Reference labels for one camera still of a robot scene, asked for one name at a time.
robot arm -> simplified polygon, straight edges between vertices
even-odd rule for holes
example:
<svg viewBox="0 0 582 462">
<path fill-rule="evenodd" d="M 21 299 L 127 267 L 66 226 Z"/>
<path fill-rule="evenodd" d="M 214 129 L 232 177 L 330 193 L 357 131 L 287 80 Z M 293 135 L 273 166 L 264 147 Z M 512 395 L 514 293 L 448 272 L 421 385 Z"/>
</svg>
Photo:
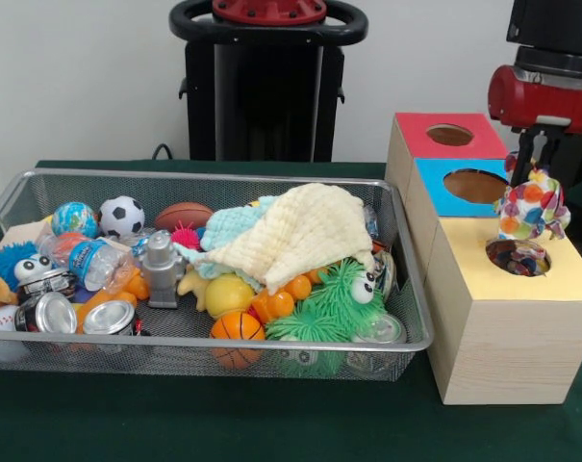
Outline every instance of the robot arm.
<svg viewBox="0 0 582 462">
<path fill-rule="evenodd" d="M 490 116 L 520 133 L 511 186 L 525 181 L 534 139 L 545 134 L 539 164 L 549 167 L 560 141 L 582 134 L 582 0 L 515 0 L 507 40 L 519 43 L 514 65 L 490 83 Z"/>
</svg>

googly eye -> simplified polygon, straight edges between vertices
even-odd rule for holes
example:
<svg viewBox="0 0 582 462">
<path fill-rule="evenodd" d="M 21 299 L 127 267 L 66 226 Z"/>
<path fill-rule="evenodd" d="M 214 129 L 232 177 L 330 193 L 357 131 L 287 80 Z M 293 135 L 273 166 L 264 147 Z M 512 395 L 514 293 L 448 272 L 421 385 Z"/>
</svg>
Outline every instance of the googly eye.
<svg viewBox="0 0 582 462">
<path fill-rule="evenodd" d="M 350 288 L 350 296 L 357 302 L 365 305 L 370 303 L 374 298 L 374 276 L 367 272 L 356 277 Z"/>
<path fill-rule="evenodd" d="M 285 341 L 285 342 L 296 342 L 299 339 L 297 339 L 293 335 L 285 335 L 280 340 Z M 298 355 L 299 355 L 299 351 L 297 351 L 296 349 L 282 349 L 282 350 L 280 350 L 280 357 L 286 361 L 297 361 Z"/>
<path fill-rule="evenodd" d="M 306 351 L 305 349 L 297 351 L 297 363 L 301 366 L 312 366 L 318 361 L 318 351 Z"/>
<path fill-rule="evenodd" d="M 41 274 L 49 269 L 51 262 L 47 257 L 42 255 L 33 255 L 30 258 L 17 262 L 14 266 L 14 277 L 21 282 L 24 279 L 32 277 L 36 274 Z"/>
</svg>

green table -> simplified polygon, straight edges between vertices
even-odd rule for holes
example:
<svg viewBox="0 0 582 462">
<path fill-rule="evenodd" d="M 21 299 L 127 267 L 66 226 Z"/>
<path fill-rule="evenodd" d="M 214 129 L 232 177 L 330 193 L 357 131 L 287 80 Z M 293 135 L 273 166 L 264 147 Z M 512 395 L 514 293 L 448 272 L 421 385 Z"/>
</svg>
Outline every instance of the green table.
<svg viewBox="0 0 582 462">
<path fill-rule="evenodd" d="M 39 167 L 229 172 L 191 162 Z M 382 177 L 383 165 L 243 173 Z M 396 383 L 0 372 L 0 460 L 582 460 L 582 368 L 562 406 L 445 407 L 419 354 Z"/>
</svg>

cream blanket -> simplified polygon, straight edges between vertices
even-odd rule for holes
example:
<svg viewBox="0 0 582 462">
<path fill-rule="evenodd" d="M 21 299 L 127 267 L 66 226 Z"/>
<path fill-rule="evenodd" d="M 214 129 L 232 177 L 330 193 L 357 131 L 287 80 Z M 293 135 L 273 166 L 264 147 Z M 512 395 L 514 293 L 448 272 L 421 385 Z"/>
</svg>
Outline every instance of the cream blanket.
<svg viewBox="0 0 582 462">
<path fill-rule="evenodd" d="M 278 197 L 252 228 L 196 265 L 242 270 L 273 294 L 295 276 L 346 257 L 373 271 L 371 249 L 363 201 L 337 186 L 311 183 Z"/>
</svg>

white wall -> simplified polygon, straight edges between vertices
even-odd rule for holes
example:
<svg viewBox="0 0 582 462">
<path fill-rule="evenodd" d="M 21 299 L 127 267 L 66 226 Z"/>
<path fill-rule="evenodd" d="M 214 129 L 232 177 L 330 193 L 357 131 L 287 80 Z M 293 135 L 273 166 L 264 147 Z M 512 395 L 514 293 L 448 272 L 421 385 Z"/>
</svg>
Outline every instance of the white wall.
<svg viewBox="0 0 582 462">
<path fill-rule="evenodd" d="M 177 1 L 0 0 L 0 185 L 38 159 L 188 157 Z M 350 1 L 370 30 L 345 49 L 334 160 L 383 161 L 394 111 L 485 111 L 513 0 Z"/>
</svg>

